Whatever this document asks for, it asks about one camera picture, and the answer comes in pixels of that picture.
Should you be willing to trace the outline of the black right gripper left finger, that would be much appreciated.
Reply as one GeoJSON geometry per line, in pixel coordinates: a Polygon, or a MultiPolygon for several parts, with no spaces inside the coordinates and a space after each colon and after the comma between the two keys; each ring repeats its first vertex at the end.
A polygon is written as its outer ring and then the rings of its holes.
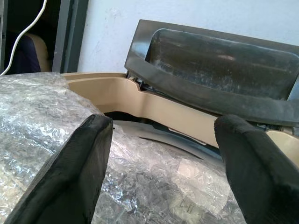
{"type": "Polygon", "coordinates": [[[112,135],[111,118],[89,116],[44,163],[4,224],[91,224],[112,135]]]}

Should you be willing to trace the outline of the dark grey washer lid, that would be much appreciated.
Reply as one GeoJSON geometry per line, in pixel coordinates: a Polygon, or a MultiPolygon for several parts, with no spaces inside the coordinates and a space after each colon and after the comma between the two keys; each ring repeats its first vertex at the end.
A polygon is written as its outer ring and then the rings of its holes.
{"type": "Polygon", "coordinates": [[[140,20],[125,68],[194,108],[299,126],[299,46],[140,20]]]}

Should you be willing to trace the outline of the grey door frame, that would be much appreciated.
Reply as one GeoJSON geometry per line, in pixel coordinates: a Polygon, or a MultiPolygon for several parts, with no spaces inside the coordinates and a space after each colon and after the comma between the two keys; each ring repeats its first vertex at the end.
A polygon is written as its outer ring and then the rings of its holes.
{"type": "Polygon", "coordinates": [[[78,71],[89,0],[60,0],[52,71],[78,71]]]}

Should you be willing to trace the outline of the clear bubble wrap sheet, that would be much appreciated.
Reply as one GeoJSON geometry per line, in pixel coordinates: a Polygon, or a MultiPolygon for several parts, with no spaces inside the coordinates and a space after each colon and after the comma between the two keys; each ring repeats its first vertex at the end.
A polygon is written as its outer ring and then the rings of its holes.
{"type": "MultiPolygon", "coordinates": [[[[60,74],[0,76],[0,224],[99,110],[60,74]]],[[[115,125],[90,224],[246,224],[219,165],[115,125]]]]}

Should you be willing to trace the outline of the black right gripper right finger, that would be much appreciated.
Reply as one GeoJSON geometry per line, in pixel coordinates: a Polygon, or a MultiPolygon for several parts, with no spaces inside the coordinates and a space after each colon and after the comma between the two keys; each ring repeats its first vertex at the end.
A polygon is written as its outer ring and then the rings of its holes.
{"type": "Polygon", "coordinates": [[[299,168],[236,115],[214,122],[228,183],[247,224],[299,224],[299,168]]]}

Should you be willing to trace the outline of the beige chair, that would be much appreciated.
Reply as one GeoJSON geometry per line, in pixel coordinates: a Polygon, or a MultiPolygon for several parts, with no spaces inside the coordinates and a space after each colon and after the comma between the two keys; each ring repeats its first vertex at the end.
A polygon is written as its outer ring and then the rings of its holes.
{"type": "Polygon", "coordinates": [[[41,72],[50,72],[51,68],[49,54],[44,40],[35,34],[26,33],[25,36],[33,42],[34,50],[36,52],[36,57],[41,72]]]}

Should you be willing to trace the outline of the beige top-load washing machine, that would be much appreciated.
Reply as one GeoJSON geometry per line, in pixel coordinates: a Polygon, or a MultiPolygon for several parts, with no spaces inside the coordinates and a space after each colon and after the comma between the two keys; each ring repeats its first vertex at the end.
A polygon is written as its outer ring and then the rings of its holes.
{"type": "Polygon", "coordinates": [[[221,165],[215,115],[142,90],[124,73],[72,72],[64,78],[73,92],[110,114],[128,133],[221,165]]]}

